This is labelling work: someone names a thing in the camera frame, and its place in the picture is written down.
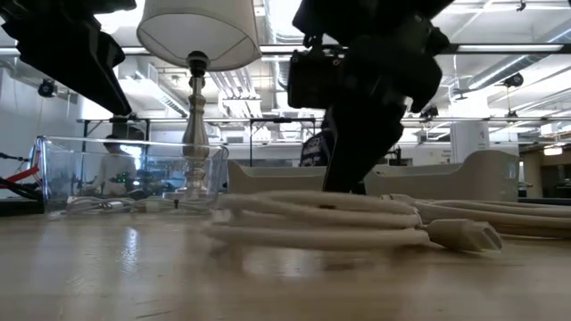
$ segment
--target lamp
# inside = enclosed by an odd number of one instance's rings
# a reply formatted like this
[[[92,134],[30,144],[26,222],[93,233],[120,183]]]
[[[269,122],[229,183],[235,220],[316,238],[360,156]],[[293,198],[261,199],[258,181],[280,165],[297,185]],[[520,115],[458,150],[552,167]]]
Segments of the lamp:
[[[201,94],[206,71],[242,68],[261,57],[252,0],[146,0],[137,38],[151,54],[191,71],[190,117],[183,154],[192,158],[186,197],[203,192],[208,136]]]

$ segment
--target wire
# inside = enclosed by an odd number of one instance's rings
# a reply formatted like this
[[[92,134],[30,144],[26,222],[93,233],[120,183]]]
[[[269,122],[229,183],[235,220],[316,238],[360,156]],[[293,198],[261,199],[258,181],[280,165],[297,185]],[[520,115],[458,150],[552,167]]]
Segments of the wire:
[[[438,243],[497,251],[498,233],[571,238],[571,210],[559,206],[311,191],[228,194],[219,206],[227,215],[204,232],[229,243],[342,251]]]
[[[205,202],[178,201],[158,196],[135,201],[131,198],[78,197],[68,202],[63,214],[100,214],[116,212],[162,213],[181,210],[186,213],[203,214],[208,211]]]
[[[0,152],[0,159],[4,160],[14,160],[14,161],[21,161],[21,162],[29,162],[28,158],[18,157],[18,156],[11,156],[6,153]]]
[[[30,200],[34,201],[42,201],[43,196],[42,193],[36,191],[34,188],[29,187],[27,185],[14,183],[8,179],[0,177],[0,185],[5,186],[9,191]]]

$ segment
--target ceiling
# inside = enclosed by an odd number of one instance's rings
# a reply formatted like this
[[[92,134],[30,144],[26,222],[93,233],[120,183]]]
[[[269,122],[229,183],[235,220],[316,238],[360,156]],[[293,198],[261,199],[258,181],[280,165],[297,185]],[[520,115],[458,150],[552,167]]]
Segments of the ceiling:
[[[291,27],[291,19],[300,0],[253,0],[256,12],[258,39],[261,45],[280,43],[283,35],[300,43],[302,34]],[[457,0],[444,12],[439,14],[433,24],[439,27],[453,43],[480,43],[480,44],[515,44],[515,43],[549,43],[555,37],[557,42],[571,42],[571,9],[567,0],[545,1],[525,0],[526,7],[517,11],[520,0]],[[138,20],[142,14],[142,5],[135,11],[114,13],[113,16],[100,17],[105,28],[112,26],[112,35],[122,46],[140,46],[135,35]],[[11,46],[14,41],[5,34],[0,33],[0,45]],[[511,89],[508,95],[504,86],[495,86],[493,83],[481,90],[467,96],[484,95],[488,102],[490,115],[504,116],[508,107],[518,111],[519,116],[557,115],[567,116],[571,113],[571,57],[566,55],[552,55],[542,57],[537,63],[528,63],[519,67],[526,57],[520,55],[499,54],[472,54],[472,55],[443,55],[436,57],[443,70],[443,82],[433,99],[438,106],[440,115],[448,115],[448,107],[456,103],[458,98],[452,92],[455,87],[469,86],[470,81],[485,78],[494,73],[505,70],[513,73],[520,72],[525,83],[520,88]],[[238,85],[244,77],[252,84],[252,90],[243,96],[246,103],[222,102],[219,93],[226,93],[228,88],[220,88],[220,75],[207,75],[206,88],[203,90],[208,106],[206,117],[268,117],[269,115],[288,116],[316,116],[319,111],[291,110],[286,104],[286,93],[283,87],[277,84],[276,75],[280,72],[279,62],[287,61],[287,57],[264,57],[247,66],[245,70],[222,74],[227,83],[234,81]],[[153,57],[128,57],[120,65],[117,72],[121,84],[133,104],[134,110],[141,115],[153,117],[173,117],[176,112],[165,107],[164,102],[158,99],[154,91],[146,86],[137,87],[141,78],[135,77],[135,71],[143,78],[151,79],[160,90],[169,96],[174,104],[186,107],[186,98],[190,94],[188,85],[189,72],[169,65]],[[517,130],[519,134],[525,132],[537,133],[534,128],[537,124],[525,124]],[[266,126],[271,132],[277,133],[280,126]],[[284,134],[273,134],[272,137],[282,137]]]

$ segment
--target wall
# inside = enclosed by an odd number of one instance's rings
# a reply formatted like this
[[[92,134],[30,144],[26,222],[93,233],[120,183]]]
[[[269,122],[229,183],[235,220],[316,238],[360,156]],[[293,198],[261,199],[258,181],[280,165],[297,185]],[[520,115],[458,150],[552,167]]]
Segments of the wall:
[[[79,107],[59,98],[46,99],[37,88],[0,71],[0,152],[27,157],[37,136],[81,136]],[[0,177],[14,174],[20,164],[0,160]],[[0,190],[0,198],[13,194]]]

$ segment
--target cable plug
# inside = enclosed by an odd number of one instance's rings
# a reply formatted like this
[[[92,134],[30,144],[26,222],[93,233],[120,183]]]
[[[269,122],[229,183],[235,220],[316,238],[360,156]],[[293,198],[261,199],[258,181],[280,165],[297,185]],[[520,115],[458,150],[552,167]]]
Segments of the cable plug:
[[[503,241],[487,222],[437,219],[426,228],[430,241],[455,251],[500,251]]]

